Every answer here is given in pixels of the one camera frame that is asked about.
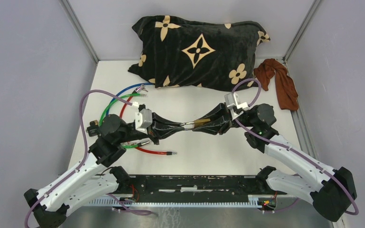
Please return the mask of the brass padlock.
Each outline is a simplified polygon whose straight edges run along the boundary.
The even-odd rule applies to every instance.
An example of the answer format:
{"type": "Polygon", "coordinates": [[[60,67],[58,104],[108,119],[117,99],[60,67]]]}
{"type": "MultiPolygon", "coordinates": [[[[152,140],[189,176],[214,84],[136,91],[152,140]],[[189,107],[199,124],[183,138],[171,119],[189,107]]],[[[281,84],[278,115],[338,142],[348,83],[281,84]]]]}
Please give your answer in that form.
{"type": "Polygon", "coordinates": [[[211,120],[209,118],[206,119],[197,119],[191,122],[185,122],[185,123],[181,123],[180,126],[183,127],[185,130],[192,130],[194,128],[200,127],[208,122],[210,122],[211,120]]]}

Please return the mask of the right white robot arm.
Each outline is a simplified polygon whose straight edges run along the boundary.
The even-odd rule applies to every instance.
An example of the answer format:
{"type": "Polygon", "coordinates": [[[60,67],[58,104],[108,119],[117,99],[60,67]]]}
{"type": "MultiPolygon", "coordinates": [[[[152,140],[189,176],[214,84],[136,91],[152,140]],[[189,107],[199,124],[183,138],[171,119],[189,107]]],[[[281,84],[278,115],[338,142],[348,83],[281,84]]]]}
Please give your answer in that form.
{"type": "Polygon", "coordinates": [[[212,135],[224,134],[231,128],[245,130],[248,144],[268,155],[296,174],[285,174],[267,166],[258,174],[255,186],[258,192],[271,190],[293,195],[310,203],[325,219],[337,222],[343,214],[357,215],[357,193],[353,175],[345,167],[335,169],[293,146],[272,125],[276,122],[269,104],[245,108],[241,114],[225,103],[218,104],[205,116],[193,122],[194,132],[212,135]]]}

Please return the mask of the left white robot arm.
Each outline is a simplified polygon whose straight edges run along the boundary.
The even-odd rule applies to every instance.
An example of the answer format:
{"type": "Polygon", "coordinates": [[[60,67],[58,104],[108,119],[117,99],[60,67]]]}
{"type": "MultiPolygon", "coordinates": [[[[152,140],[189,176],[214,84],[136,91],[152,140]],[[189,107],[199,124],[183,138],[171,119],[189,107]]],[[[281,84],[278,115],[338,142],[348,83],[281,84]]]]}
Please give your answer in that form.
{"type": "Polygon", "coordinates": [[[169,121],[144,109],[126,123],[116,114],[103,119],[98,138],[85,147],[85,154],[73,167],[47,186],[29,189],[24,197],[41,228],[57,228],[81,206],[102,195],[130,189],[130,176],[114,163],[126,152],[125,142],[149,139],[155,144],[176,132],[182,123],[169,121]]]}

